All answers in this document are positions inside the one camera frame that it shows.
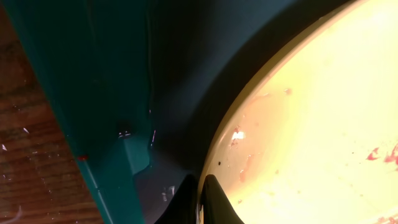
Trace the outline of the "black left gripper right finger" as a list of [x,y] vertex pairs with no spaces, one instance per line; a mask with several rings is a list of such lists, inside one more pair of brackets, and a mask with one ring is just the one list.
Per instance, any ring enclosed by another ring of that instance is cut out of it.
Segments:
[[205,177],[201,205],[204,224],[244,224],[213,174]]

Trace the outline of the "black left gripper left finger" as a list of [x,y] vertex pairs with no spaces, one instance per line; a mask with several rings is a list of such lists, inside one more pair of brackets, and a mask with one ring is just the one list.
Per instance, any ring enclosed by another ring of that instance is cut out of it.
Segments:
[[187,175],[155,224],[196,224],[197,188],[195,176]]

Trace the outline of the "yellow plate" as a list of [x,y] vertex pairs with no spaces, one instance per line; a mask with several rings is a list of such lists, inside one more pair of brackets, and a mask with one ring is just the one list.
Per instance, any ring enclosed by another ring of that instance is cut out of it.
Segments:
[[244,223],[396,223],[397,0],[349,2],[275,54],[202,174]]

